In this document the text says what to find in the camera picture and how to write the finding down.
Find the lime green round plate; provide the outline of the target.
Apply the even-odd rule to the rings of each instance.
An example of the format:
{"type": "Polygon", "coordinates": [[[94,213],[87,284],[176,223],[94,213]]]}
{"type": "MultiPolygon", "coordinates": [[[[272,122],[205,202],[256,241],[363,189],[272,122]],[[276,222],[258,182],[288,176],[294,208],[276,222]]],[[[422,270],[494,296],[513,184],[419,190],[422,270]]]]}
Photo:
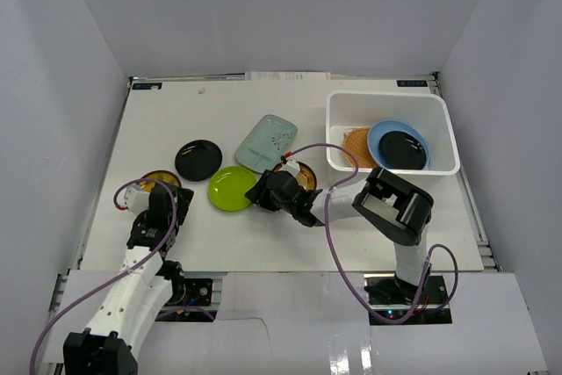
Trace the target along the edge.
{"type": "Polygon", "coordinates": [[[245,194],[256,184],[256,176],[241,166],[229,166],[211,178],[207,195],[210,202],[224,212],[239,212],[250,205],[245,194]]]}

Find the yellow patterned plate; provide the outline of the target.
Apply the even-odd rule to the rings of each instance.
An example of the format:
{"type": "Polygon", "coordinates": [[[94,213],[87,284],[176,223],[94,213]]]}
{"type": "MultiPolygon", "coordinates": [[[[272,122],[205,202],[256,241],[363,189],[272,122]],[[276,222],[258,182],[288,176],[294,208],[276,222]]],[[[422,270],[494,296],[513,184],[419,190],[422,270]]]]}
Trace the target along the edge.
{"type": "Polygon", "coordinates": [[[148,172],[142,178],[144,179],[144,182],[139,183],[139,186],[145,191],[151,191],[156,186],[155,180],[176,187],[182,186],[179,177],[175,173],[168,170],[153,170],[148,172]]]}
{"type": "MultiPolygon", "coordinates": [[[[313,170],[303,162],[299,162],[300,164],[300,173],[295,177],[299,186],[303,187],[306,191],[314,191],[317,187],[317,178],[314,174],[313,170]]],[[[276,173],[281,171],[280,168],[282,163],[280,162],[277,164],[272,172],[276,173]]]]}

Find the black round plate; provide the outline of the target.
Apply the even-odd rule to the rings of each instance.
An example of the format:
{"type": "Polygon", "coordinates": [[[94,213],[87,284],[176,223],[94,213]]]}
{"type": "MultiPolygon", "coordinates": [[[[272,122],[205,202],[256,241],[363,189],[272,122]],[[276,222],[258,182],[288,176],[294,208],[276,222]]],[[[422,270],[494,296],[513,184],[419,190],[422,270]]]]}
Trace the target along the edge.
{"type": "Polygon", "coordinates": [[[201,182],[212,177],[221,164],[222,152],[209,140],[190,141],[177,151],[175,157],[177,173],[190,182],[201,182]]]}
{"type": "Polygon", "coordinates": [[[388,169],[422,170],[429,161],[427,149],[413,135],[402,131],[384,134],[378,143],[382,164],[388,169]]]}

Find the woven bamboo round tray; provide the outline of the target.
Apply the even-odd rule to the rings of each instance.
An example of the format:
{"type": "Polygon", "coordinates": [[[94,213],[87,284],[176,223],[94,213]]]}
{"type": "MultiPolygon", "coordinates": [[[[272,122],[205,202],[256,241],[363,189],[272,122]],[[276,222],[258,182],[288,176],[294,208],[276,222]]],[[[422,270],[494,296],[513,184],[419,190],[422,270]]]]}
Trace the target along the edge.
{"type": "Polygon", "coordinates": [[[344,156],[352,168],[355,167],[355,160],[357,160],[360,169],[374,169],[377,167],[368,147],[369,132],[369,127],[359,127],[351,129],[344,134],[342,147],[347,151],[347,154],[344,156]]]}

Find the light blue round plate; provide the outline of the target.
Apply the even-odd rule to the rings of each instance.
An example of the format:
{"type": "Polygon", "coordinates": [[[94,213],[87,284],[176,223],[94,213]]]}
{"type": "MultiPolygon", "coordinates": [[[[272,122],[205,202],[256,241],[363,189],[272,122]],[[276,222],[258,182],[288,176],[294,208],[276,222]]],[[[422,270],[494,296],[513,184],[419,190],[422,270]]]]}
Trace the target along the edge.
{"type": "Polygon", "coordinates": [[[416,131],[414,128],[412,128],[410,125],[398,121],[398,120],[392,120],[392,119],[386,119],[386,120],[381,120],[379,121],[377,124],[375,124],[373,127],[370,128],[370,132],[368,134],[368,147],[371,153],[372,158],[375,160],[375,162],[380,165],[383,168],[386,168],[382,162],[381,159],[379,157],[379,153],[378,153],[378,143],[381,139],[381,137],[391,131],[402,131],[402,132],[406,132],[409,133],[411,135],[413,135],[415,138],[417,138],[422,144],[423,146],[427,149],[428,155],[429,155],[429,161],[428,164],[426,165],[426,167],[422,170],[426,170],[429,168],[429,162],[430,162],[430,158],[431,158],[431,154],[429,152],[429,144],[426,142],[426,140],[423,138],[423,136],[416,131]]]}

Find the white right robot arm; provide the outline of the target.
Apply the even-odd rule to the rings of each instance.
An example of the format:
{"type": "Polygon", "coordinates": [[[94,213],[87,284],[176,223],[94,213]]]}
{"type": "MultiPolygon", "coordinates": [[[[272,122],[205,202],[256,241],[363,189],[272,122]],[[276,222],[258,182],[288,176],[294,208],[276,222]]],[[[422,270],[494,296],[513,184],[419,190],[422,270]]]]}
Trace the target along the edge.
{"type": "Polygon", "coordinates": [[[305,227],[363,217],[393,243],[398,296],[414,304],[427,295],[429,285],[422,271],[434,199],[392,172],[374,169],[355,184],[309,191],[292,171],[267,170],[245,198],[271,212],[283,210],[305,227]]]}

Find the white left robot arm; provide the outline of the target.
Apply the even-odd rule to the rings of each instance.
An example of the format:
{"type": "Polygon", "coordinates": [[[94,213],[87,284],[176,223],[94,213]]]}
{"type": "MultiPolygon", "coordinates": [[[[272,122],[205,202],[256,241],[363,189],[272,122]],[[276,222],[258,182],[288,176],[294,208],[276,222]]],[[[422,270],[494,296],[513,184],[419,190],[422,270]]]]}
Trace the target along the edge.
{"type": "Polygon", "coordinates": [[[83,331],[68,334],[63,346],[67,374],[136,374],[138,354],[166,303],[185,294],[181,264],[168,261],[194,191],[157,182],[151,191],[126,189],[124,208],[136,215],[120,270],[104,301],[83,331]]]}

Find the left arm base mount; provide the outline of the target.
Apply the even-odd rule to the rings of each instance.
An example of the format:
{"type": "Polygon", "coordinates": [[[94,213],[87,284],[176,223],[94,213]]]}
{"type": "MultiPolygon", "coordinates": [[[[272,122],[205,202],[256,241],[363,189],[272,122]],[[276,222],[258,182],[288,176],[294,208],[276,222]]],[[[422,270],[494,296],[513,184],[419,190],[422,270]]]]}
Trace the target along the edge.
{"type": "Polygon", "coordinates": [[[207,310],[213,303],[211,278],[180,277],[172,298],[157,315],[157,321],[213,322],[216,312],[207,310]]]}

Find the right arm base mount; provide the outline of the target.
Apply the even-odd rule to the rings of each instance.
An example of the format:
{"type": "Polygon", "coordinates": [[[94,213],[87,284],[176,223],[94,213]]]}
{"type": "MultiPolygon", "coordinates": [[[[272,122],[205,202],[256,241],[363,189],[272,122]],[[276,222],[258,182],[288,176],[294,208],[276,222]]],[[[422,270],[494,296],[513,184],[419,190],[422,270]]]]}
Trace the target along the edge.
{"type": "MultiPolygon", "coordinates": [[[[415,290],[402,292],[393,276],[369,277],[365,279],[364,290],[368,302],[377,314],[389,320],[403,317],[411,306],[415,290]]],[[[440,308],[448,298],[443,276],[430,276],[416,309],[405,325],[449,325],[453,322],[450,306],[440,308]]]]}

